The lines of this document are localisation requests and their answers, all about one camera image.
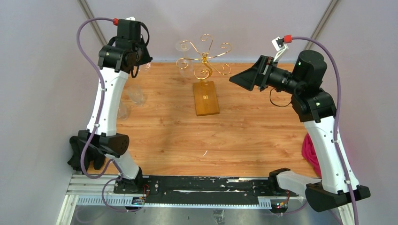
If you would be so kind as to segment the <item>ribbed glass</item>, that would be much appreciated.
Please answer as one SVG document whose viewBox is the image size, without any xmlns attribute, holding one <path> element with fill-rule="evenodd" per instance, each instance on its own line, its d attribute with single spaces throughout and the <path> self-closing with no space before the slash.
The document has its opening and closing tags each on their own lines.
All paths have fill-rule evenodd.
<svg viewBox="0 0 398 225">
<path fill-rule="evenodd" d="M 138 106 L 144 104 L 145 99 L 141 87 L 139 85 L 132 85 L 127 89 L 130 100 Z"/>
<path fill-rule="evenodd" d="M 117 118 L 120 120 L 126 120 L 128 118 L 127 106 L 122 101 L 119 102 Z"/>
</svg>

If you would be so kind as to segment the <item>wine glass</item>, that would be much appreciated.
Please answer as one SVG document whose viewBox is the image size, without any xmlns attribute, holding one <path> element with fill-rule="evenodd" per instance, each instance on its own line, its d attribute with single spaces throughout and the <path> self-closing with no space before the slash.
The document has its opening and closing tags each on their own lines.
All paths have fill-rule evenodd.
<svg viewBox="0 0 398 225">
<path fill-rule="evenodd" d="M 151 63 L 148 62 L 148 63 L 146 63 L 146 64 L 140 65 L 138 70 L 139 70 L 139 72 L 146 73 L 146 72 L 148 72 L 150 69 L 151 69 Z"/>
<path fill-rule="evenodd" d="M 183 78 L 188 78 L 193 73 L 193 62 L 188 60 L 187 52 L 191 49 L 188 40 L 179 40 L 175 48 L 182 53 L 182 56 L 176 61 L 176 66 Z"/>
</svg>

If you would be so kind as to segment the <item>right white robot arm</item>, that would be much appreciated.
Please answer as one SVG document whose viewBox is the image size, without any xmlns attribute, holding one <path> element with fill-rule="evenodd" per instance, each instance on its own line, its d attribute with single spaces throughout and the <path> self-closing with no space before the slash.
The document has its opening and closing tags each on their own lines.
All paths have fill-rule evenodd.
<svg viewBox="0 0 398 225">
<path fill-rule="evenodd" d="M 324 56 L 313 50 L 302 51 L 292 72 L 281 69 L 272 57 L 260 56 L 255 64 L 230 77 L 230 82 L 246 89 L 267 87 L 291 95 L 291 105 L 311 138 L 321 169 L 319 179 L 294 173 L 288 168 L 270 172 L 268 189 L 273 195 L 286 190 L 304 197 L 311 208 L 323 212 L 353 200 L 371 196 L 368 187 L 359 184 L 334 129 L 337 107 L 332 96 L 321 88 L 327 69 Z"/>
</svg>

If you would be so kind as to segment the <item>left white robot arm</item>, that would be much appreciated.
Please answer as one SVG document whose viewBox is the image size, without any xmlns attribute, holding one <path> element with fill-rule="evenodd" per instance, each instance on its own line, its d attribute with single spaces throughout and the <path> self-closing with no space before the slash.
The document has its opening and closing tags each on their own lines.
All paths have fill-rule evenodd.
<svg viewBox="0 0 398 225">
<path fill-rule="evenodd" d="M 69 164 L 87 174 L 90 163 L 106 171 L 114 164 L 119 175 L 116 193 L 149 192 L 142 169 L 128 152 L 130 139 L 116 131 L 116 120 L 122 91 L 128 77 L 136 77 L 139 67 L 152 61 L 148 52 L 149 38 L 144 38 L 147 26 L 134 17 L 112 19 L 117 33 L 99 51 L 99 60 L 92 63 L 98 75 L 98 89 L 93 112 L 86 129 L 71 138 L 76 150 Z"/>
</svg>

